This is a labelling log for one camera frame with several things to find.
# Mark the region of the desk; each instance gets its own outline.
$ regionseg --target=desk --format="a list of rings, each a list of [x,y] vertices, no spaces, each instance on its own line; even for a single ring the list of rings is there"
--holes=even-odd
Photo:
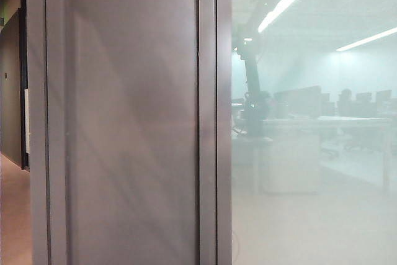
[[[245,126],[244,119],[236,119],[236,125]],[[381,118],[354,118],[338,116],[321,116],[317,119],[266,119],[262,121],[263,127],[269,130],[318,130],[321,128],[378,128],[383,134],[383,190],[388,192],[390,187],[391,164],[391,119]]]

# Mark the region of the office room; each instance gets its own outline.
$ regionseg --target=office room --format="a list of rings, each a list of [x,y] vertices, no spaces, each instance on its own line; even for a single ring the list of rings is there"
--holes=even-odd
[[[397,0],[232,0],[233,264],[396,264]]]

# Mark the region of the metal door frame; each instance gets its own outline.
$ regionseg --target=metal door frame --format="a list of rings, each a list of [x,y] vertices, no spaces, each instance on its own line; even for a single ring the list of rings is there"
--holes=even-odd
[[[69,0],[27,0],[33,263],[67,265]],[[197,0],[199,265],[231,264],[231,0]]]

